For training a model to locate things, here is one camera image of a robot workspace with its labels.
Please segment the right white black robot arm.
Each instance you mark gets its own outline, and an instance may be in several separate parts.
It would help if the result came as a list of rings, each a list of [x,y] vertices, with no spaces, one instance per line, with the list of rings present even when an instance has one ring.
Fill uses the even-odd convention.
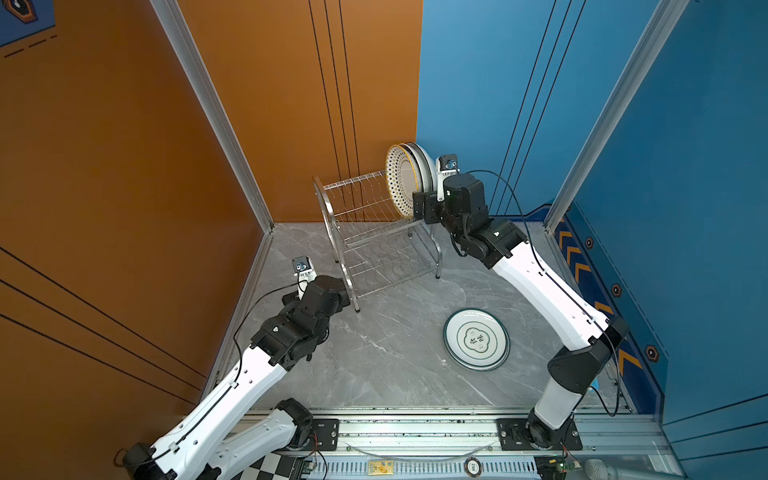
[[[627,322],[609,319],[558,276],[537,253],[527,227],[490,216],[484,185],[472,172],[449,175],[437,191],[414,192],[411,200],[415,219],[442,225],[459,255],[479,260],[515,287],[560,338],[525,432],[538,449],[563,446],[575,430],[576,407],[603,368],[618,360]]]

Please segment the chrome wire dish rack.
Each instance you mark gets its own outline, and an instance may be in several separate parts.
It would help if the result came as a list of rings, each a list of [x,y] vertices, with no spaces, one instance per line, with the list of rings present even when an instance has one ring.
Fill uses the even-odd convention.
[[[328,184],[314,177],[313,187],[356,311],[365,296],[425,274],[441,277],[434,229],[399,213],[383,170]]]

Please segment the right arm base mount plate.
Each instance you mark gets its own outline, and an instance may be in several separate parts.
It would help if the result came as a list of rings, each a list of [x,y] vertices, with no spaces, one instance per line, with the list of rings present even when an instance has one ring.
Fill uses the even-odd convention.
[[[537,419],[500,418],[497,434],[503,451],[555,450],[580,451],[583,444],[573,418],[559,429],[551,429]]]

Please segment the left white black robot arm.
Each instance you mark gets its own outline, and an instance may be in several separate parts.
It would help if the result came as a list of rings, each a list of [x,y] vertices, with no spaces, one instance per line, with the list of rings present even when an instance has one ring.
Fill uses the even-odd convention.
[[[319,275],[283,298],[264,321],[240,360],[201,403],[153,444],[126,451],[132,479],[232,479],[256,460],[285,447],[303,446],[312,415],[298,401],[280,402],[266,419],[231,433],[252,405],[329,334],[330,318],[349,306],[341,278]]]

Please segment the yellow rim dotted plate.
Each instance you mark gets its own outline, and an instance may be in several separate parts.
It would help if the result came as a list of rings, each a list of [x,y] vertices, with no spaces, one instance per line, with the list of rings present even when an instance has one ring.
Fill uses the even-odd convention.
[[[421,174],[408,150],[399,144],[392,145],[386,156],[386,183],[396,210],[404,218],[414,215],[413,194],[421,190]]]

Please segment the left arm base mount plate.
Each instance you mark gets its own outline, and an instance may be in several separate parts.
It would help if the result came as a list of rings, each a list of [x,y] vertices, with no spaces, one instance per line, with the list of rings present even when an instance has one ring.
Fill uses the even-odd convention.
[[[297,430],[295,449],[302,452],[319,450],[336,451],[339,440],[340,420],[337,418],[314,418]]]

